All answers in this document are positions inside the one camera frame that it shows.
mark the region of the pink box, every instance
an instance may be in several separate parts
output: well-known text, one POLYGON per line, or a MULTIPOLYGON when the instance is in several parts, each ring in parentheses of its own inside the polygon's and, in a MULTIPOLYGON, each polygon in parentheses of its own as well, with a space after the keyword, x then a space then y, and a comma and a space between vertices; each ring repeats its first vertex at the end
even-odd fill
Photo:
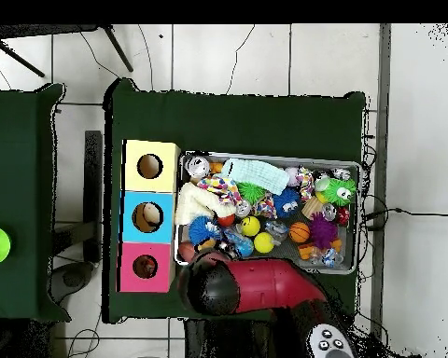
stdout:
POLYGON ((175 278, 175 261, 172 258, 171 244, 124 242, 121 250, 119 268, 120 288, 124 293, 167 293, 175 278), (142 278, 134 271, 134 261, 147 255, 157 264, 153 277, 142 278))

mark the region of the colored box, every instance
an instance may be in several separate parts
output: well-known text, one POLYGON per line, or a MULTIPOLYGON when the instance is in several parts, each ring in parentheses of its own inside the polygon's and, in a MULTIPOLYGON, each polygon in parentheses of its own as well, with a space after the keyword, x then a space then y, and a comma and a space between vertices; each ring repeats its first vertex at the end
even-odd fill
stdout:
POLYGON ((172 258, 171 244, 127 243, 121 246, 121 257, 117 262, 119 269, 119 288, 125 293, 167 293, 175 278, 175 261, 172 258), (141 255, 154 258, 156 273, 149 279, 136 275, 134 261, 141 255))
POLYGON ((175 194, 125 191, 122 241, 171 243, 174 217, 175 194), (141 203, 154 203, 161 209, 161 224, 152 232, 142 232, 134 226, 133 212, 141 203))
POLYGON ((180 149, 174 143, 123 141, 121 164, 125 167, 124 189, 143 192, 175 192, 177 162, 180 149), (160 163, 161 172, 155 178, 146 179, 139 171, 140 159, 146 154, 160 163))

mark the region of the yellow ball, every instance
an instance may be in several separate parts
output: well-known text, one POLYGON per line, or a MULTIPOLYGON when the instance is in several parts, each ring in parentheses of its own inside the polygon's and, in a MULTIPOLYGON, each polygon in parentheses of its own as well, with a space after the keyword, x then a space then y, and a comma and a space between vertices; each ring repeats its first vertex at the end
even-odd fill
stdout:
POLYGON ((260 253, 267 254, 273 250, 273 237, 267 232, 261 232, 254 239, 254 246, 260 253))
POLYGON ((322 192, 315 192, 315 195, 317 196, 318 200, 320 201, 320 203, 329 203, 325 197, 324 194, 322 194, 322 192))
POLYGON ((260 230, 260 222, 256 217, 246 217, 241 221, 241 229, 246 236, 256 236, 260 230))

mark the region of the green plush monster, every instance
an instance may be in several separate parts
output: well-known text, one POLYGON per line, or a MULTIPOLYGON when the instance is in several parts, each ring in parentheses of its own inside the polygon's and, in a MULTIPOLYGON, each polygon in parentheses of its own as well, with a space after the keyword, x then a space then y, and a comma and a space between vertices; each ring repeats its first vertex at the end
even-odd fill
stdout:
POLYGON ((322 195, 329 203, 334 203, 337 206, 346 206, 350 203, 350 198, 355 194, 355 181, 330 179, 329 186, 322 191, 322 195))

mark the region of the black stand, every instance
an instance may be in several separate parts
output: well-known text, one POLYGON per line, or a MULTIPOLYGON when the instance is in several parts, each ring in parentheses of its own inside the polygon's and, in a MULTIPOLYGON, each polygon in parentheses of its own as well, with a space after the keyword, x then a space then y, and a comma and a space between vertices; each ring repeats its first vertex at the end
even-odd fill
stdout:
POLYGON ((83 222, 69 223, 53 230, 53 255, 83 242, 83 262, 56 268, 49 278, 55 303, 88 284, 94 269, 92 263, 101 259, 101 201, 103 180, 103 139, 100 131, 85 132, 85 165, 83 186, 83 222))
POLYGON ((111 26, 94 25, 93 28, 86 28, 85 26, 86 25, 83 25, 83 27, 81 27, 79 25, 75 25, 75 26, 74 25, 66 25, 63 28, 61 28, 60 26, 56 26, 56 25, 41 25, 41 26, 36 25, 34 27, 34 29, 28 29, 27 32, 25 32, 25 33, 17 31, 17 32, 12 33, 12 36, 10 36, 10 34, 7 34, 7 31, 12 30, 12 29, 7 28, 3 34, 0 34, 0 49, 3 50, 6 53, 6 55, 10 56, 15 61, 21 63, 28 70, 34 72, 37 76, 40 76, 43 78, 45 76, 45 74, 43 72, 38 70, 36 67, 34 67, 32 64, 27 62, 21 56, 17 55, 11 48, 9 48, 4 42, 2 42, 1 39, 27 36, 24 34, 33 36, 33 35, 44 35, 44 34, 79 33, 79 32, 84 32, 84 31, 94 31, 98 27, 102 27, 105 30, 106 35, 108 36, 109 40, 111 41, 111 44, 113 44, 113 47, 115 48, 116 52, 118 53, 119 57, 125 64, 128 71, 130 73, 133 72, 133 68, 132 68, 130 62, 128 61, 128 58, 126 58, 126 55, 124 54, 121 46, 119 45, 118 40, 116 39, 115 35, 113 34, 113 31, 111 30, 111 26))

